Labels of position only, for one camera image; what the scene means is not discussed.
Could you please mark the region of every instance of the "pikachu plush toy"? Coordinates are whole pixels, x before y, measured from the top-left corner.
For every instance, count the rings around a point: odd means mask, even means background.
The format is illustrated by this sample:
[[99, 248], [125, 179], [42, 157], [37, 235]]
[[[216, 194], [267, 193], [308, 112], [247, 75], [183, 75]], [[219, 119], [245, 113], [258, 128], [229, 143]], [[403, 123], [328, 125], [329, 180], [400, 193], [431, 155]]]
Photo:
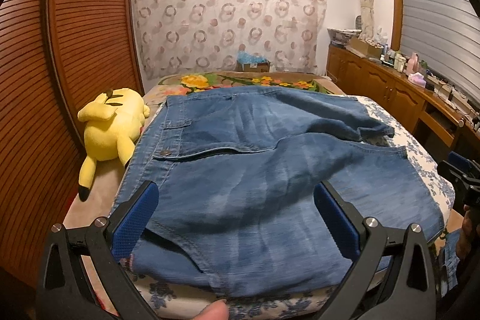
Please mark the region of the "pikachu plush toy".
[[125, 166], [134, 153], [150, 109], [139, 93], [129, 88], [108, 90], [78, 112], [85, 122], [83, 140], [87, 157], [80, 169], [78, 195], [86, 201], [90, 194], [97, 161], [120, 158]]

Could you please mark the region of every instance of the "blue gripper pad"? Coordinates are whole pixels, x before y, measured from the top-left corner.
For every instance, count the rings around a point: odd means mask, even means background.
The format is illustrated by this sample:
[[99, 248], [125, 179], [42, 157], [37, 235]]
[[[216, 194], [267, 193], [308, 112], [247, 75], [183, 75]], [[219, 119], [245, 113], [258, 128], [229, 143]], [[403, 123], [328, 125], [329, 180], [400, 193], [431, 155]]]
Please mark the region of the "blue gripper pad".
[[328, 231], [344, 258], [355, 261], [360, 256], [360, 236], [351, 221], [323, 183], [313, 190], [313, 200]]
[[145, 181], [130, 200], [121, 203], [113, 212], [111, 217], [117, 211], [125, 212], [123, 219], [116, 224], [111, 240], [112, 255], [117, 262], [130, 256], [157, 205], [158, 187], [153, 182]]
[[461, 155], [459, 155], [458, 153], [455, 153], [455, 152], [450, 152], [448, 154], [447, 161], [451, 165], [458, 168], [460, 171], [464, 172], [465, 174], [467, 174], [470, 171], [470, 169], [472, 168], [472, 166], [470, 164], [470, 160], [465, 159], [463, 156], [461, 156]]

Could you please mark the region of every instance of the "human hand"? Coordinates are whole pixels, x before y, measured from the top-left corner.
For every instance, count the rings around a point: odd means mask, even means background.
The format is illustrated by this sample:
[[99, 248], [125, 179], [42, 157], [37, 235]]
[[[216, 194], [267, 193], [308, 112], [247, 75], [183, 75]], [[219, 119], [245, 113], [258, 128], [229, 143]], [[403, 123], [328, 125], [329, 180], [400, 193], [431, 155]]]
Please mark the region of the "human hand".
[[[471, 235], [472, 229], [474, 228], [470, 219], [470, 207], [465, 205], [463, 209], [466, 211], [466, 213], [465, 217], [463, 218], [462, 230], [460, 231], [460, 238], [458, 239], [456, 248], [457, 256], [460, 260], [464, 260], [470, 253], [472, 248], [472, 240], [474, 238], [474, 236]], [[480, 236], [480, 225], [475, 229], [477, 230], [477, 235]]]
[[206, 306], [193, 320], [229, 320], [229, 308], [225, 300], [218, 300]]

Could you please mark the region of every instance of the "pink bottle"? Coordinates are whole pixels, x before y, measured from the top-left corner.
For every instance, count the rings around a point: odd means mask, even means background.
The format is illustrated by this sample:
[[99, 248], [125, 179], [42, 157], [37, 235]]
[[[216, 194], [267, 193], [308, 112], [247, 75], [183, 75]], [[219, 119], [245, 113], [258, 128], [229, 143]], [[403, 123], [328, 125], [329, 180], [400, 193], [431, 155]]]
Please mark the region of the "pink bottle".
[[418, 55], [414, 52], [412, 53], [412, 57], [410, 58], [409, 62], [406, 64], [406, 74], [409, 76], [410, 74], [414, 74], [417, 69], [418, 63]]

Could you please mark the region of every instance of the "plush toy black tip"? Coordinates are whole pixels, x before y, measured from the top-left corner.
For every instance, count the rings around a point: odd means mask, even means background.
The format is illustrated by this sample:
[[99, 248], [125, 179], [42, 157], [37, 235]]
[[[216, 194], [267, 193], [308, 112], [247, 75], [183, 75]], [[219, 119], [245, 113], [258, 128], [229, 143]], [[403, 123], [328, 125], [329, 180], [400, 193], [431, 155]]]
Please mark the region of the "plush toy black tip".
[[88, 196], [90, 195], [90, 190], [88, 187], [79, 185], [78, 186], [78, 198], [80, 198], [81, 202], [87, 201]]

